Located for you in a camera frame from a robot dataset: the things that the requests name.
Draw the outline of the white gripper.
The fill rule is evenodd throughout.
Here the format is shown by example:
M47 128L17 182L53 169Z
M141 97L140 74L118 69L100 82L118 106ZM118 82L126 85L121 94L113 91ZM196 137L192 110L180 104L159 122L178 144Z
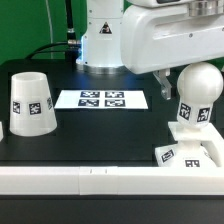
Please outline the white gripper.
M132 5L123 15L121 59L135 74L153 72L170 100L170 69L224 56L224 13L191 17L189 6Z

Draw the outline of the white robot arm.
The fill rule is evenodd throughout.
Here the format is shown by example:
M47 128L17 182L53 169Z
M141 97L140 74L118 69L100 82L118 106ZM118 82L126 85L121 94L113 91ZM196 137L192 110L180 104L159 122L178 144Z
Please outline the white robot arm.
M224 57L224 0L86 0L79 69L153 73L170 99L170 69Z

